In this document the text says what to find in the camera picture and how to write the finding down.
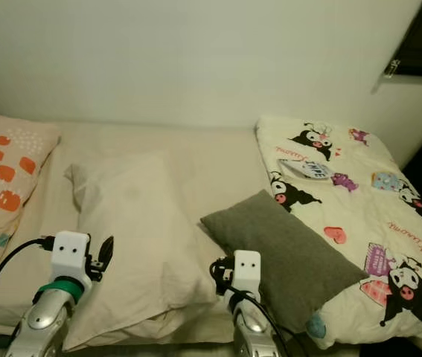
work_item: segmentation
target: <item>white wall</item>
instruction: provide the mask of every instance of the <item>white wall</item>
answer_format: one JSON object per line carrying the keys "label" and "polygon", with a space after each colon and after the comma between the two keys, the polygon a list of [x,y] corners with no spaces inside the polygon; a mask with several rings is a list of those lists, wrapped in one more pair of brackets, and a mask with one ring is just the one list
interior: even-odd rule
{"label": "white wall", "polygon": [[351,123],[400,164],[422,83],[381,71],[421,0],[0,0],[0,112],[36,120]]}

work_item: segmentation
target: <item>cartoon character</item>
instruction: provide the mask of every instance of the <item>cartoon character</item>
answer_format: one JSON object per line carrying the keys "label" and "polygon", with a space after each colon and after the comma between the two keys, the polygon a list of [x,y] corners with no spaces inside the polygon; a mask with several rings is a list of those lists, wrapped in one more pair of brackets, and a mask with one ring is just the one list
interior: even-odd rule
{"label": "cartoon character", "polygon": [[314,198],[309,193],[299,190],[298,188],[286,183],[281,179],[281,174],[277,172],[272,173],[272,191],[275,194],[275,201],[290,212],[292,205],[296,202],[300,202],[302,205],[306,205],[311,202],[322,203],[319,199]]}
{"label": "cartoon character", "polygon": [[348,178],[348,175],[345,173],[334,173],[331,176],[331,181],[335,186],[342,185],[348,189],[348,192],[354,191],[358,188],[358,184],[355,184],[353,180]]}
{"label": "cartoon character", "polygon": [[422,217],[421,197],[416,192],[414,192],[406,182],[404,182],[403,180],[400,180],[400,182],[402,187],[399,190],[399,198],[402,199],[409,206],[414,208],[419,214],[419,216]]}
{"label": "cartoon character", "polygon": [[353,139],[356,141],[361,141],[364,145],[368,146],[368,142],[366,142],[366,135],[369,135],[369,132],[363,132],[362,130],[358,129],[350,129],[350,135],[353,136]]}
{"label": "cartoon character", "polygon": [[310,129],[304,130],[299,136],[295,136],[293,139],[289,138],[289,140],[316,149],[325,156],[327,161],[329,161],[331,156],[330,148],[333,145],[328,139],[330,128],[327,126],[315,128],[312,123],[305,123],[304,125],[308,126]]}
{"label": "cartoon character", "polygon": [[397,261],[389,262],[391,270],[388,284],[391,294],[387,295],[386,312],[380,322],[382,327],[403,309],[412,312],[422,322],[422,278],[416,272],[416,269],[422,268],[422,264],[411,257],[405,257],[399,264]]}

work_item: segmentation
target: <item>white pillow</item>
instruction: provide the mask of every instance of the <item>white pillow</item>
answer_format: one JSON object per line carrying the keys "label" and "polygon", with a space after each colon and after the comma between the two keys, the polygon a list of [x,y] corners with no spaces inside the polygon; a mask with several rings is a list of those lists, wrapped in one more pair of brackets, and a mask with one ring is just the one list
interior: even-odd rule
{"label": "white pillow", "polygon": [[154,152],[66,170],[81,209],[78,230],[92,235],[90,252],[96,257],[115,237],[112,261],[78,306],[66,350],[170,309],[216,301],[166,161]]}

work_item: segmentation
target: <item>green ring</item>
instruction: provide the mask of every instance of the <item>green ring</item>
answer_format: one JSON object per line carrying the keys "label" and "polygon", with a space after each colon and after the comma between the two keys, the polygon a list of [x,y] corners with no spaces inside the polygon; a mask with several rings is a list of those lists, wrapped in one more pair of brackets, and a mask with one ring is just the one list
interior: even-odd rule
{"label": "green ring", "polygon": [[78,303],[79,299],[83,295],[82,289],[76,283],[72,283],[68,280],[58,280],[54,281],[53,283],[41,286],[39,288],[39,292],[44,292],[45,290],[49,289],[59,289],[63,290],[64,292],[68,292],[74,298],[75,303]]}

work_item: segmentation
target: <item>printed label tag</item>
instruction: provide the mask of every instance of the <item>printed label tag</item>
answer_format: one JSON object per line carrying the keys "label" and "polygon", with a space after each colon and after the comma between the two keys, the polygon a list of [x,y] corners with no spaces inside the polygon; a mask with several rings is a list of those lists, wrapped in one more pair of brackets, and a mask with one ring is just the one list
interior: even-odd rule
{"label": "printed label tag", "polygon": [[294,161],[281,158],[279,162],[291,170],[303,173],[310,179],[328,179],[332,174],[328,167],[315,161]]}

